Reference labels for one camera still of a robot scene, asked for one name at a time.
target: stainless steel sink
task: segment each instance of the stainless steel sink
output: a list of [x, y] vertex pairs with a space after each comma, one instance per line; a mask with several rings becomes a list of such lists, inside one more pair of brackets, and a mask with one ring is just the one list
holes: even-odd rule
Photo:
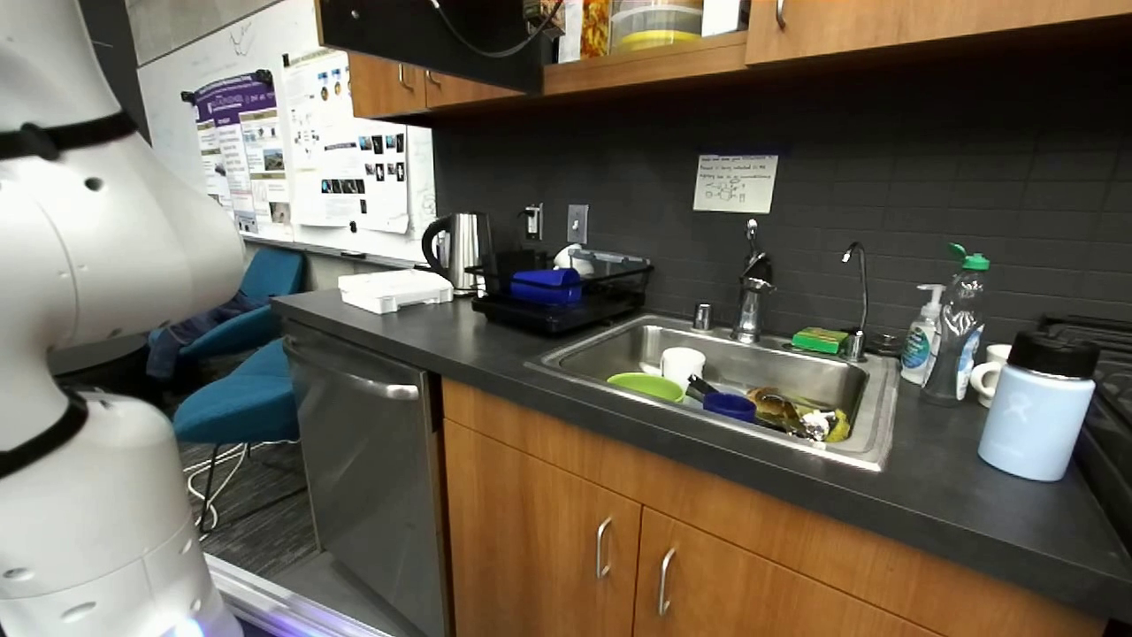
[[[704, 377], [722, 389], [773, 389], [790, 401], [816, 401], [850, 414], [853, 436], [843, 443], [812, 443], [771, 426], [732, 422], [722, 414], [700, 410], [698, 401], [661, 403], [627, 389], [608, 387], [614, 373], [636, 373], [639, 364], [661, 364], [666, 348], [698, 348], [708, 354]], [[597, 335], [566, 342], [529, 367], [579, 382], [586, 389], [636, 401], [669, 414], [680, 414], [680, 430], [722, 443], [771, 443], [806, 458], [882, 469], [891, 449], [891, 414], [899, 397], [899, 373], [886, 356], [865, 361], [831, 361], [812, 354], [790, 349], [790, 340], [773, 342], [734, 342], [725, 335], [698, 331], [689, 321], [639, 316], [633, 321], [613, 325]]]

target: black countertop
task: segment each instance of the black countertop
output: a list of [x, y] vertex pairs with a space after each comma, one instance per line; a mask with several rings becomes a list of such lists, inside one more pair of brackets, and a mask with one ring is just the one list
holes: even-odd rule
[[491, 325], [465, 299], [371, 316], [342, 303], [335, 289], [312, 289], [276, 308], [285, 321], [1015, 579], [1072, 607], [1132, 624], [1132, 557], [1092, 492], [1072, 469], [1046, 486], [988, 466], [976, 458], [988, 410], [976, 403], [934, 403], [901, 382], [891, 458], [882, 474], [865, 474], [767, 443], [725, 449], [680, 436], [666, 426], [669, 410], [535, 373], [528, 361], [568, 340]]

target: bottle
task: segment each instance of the bottle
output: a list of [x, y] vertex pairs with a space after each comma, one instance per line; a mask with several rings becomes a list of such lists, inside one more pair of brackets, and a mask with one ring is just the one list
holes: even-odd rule
[[925, 382], [925, 393], [938, 401], [967, 401], [967, 382], [991, 317], [991, 258], [982, 258], [980, 250], [967, 250], [962, 244], [956, 244], [956, 250], [962, 256], [962, 264], [945, 289], [942, 349]]
[[930, 297], [908, 325], [908, 348], [901, 354], [901, 377], [912, 387], [925, 387], [934, 361], [942, 354], [942, 310], [945, 310], [942, 297], [949, 288], [924, 283], [917, 289], [925, 289]]

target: sponge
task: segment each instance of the sponge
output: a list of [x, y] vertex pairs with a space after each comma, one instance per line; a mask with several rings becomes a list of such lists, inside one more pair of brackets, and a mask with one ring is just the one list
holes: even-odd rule
[[806, 330], [792, 331], [790, 342], [792, 342], [792, 349], [801, 349], [801, 354], [843, 356], [850, 331], [806, 325]]

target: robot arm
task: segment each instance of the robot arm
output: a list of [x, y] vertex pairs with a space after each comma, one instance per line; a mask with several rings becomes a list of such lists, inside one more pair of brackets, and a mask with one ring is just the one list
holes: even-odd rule
[[[120, 130], [77, 0], [0, 0], [0, 79], [0, 460], [77, 416], [41, 460], [0, 474], [0, 633], [128, 637], [182, 618], [235, 633], [194, 545], [169, 422], [128, 397], [64, 397], [46, 354], [220, 303], [241, 237]], [[101, 134], [54, 148], [88, 119]]]

